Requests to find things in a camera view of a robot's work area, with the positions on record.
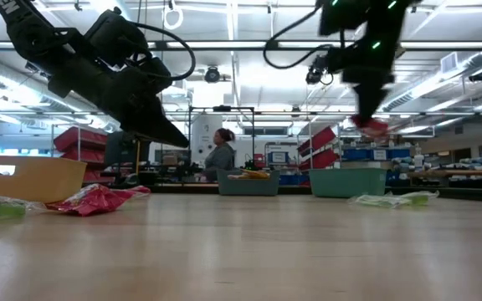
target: gray shirt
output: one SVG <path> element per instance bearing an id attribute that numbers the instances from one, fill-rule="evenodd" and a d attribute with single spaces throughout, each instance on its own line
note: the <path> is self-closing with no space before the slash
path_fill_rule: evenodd
<path id="1" fill-rule="evenodd" d="M 204 161 L 205 169 L 202 172 L 208 181 L 217 180 L 217 170 L 231 171 L 233 169 L 233 148 L 228 143 L 215 147 Z"/>

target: woman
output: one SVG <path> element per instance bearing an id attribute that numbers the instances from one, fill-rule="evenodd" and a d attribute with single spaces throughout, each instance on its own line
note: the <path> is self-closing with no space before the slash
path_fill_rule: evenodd
<path id="1" fill-rule="evenodd" d="M 213 143 L 217 146 L 204 161 L 205 169 L 202 174 L 208 181 L 217 180 L 217 170 L 231 171 L 235 156 L 232 146 L 228 144 L 235 141 L 235 134 L 231 130 L 218 129 L 213 137 Z"/>

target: green plastic bag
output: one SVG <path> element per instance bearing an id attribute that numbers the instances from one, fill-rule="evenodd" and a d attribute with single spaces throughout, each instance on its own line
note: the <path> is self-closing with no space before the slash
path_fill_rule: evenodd
<path id="1" fill-rule="evenodd" d="M 23 217 L 29 213 L 45 211 L 47 211 L 47 208 L 42 203 L 26 202 L 0 196 L 0 218 Z"/>
<path id="2" fill-rule="evenodd" d="M 351 204 L 360 204 L 365 206 L 398 208 L 401 206 L 427 206 L 428 202 L 438 197 L 439 193 L 420 191 L 407 193 L 402 196 L 394 196 L 392 193 L 385 196 L 356 196 L 349 200 Z"/>

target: red plastic bag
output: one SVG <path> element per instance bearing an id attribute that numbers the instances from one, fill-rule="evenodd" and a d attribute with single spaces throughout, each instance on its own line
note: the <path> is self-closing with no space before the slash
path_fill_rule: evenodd
<path id="1" fill-rule="evenodd" d="M 109 189 L 100 184 L 82 188 L 76 195 L 66 201 L 48 204 L 48 208 L 61 212 L 76 212 L 82 217 L 91 214 L 113 212 L 134 196 L 149 194 L 150 189 L 138 186 L 127 190 Z"/>

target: teal plastic bin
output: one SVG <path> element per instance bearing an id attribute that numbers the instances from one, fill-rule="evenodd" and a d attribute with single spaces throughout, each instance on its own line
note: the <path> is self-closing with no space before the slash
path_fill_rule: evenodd
<path id="1" fill-rule="evenodd" d="M 241 171 L 217 171 L 218 193 L 221 196 L 276 196 L 280 171 L 271 171 L 268 180 L 231 180 L 228 175 L 241 175 Z"/>
<path id="2" fill-rule="evenodd" d="M 311 190 L 318 197 L 383 196 L 386 172 L 382 168 L 311 170 Z"/>

